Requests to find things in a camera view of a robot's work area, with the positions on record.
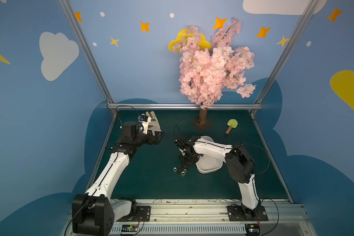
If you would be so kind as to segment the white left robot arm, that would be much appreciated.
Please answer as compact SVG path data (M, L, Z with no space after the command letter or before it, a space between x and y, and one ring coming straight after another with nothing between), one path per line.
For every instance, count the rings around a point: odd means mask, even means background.
M69 226L75 234L107 236L118 220L137 217L135 200L119 199L111 203L110 199L137 149L144 144L159 144L164 134L159 122L151 118L149 113L140 115L136 122L123 123L121 130L109 161L97 180L84 194L77 194L72 201Z

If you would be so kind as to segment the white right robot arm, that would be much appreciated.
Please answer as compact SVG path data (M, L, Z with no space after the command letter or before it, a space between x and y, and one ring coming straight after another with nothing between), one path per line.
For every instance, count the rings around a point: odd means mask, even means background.
M214 142L209 136L193 136L189 139L175 139L181 152L183 168L196 165L201 174L210 174L226 164L230 177L239 185L242 203L237 212L246 221L261 218L261 200L257 194L254 172L255 161L243 144L225 145Z

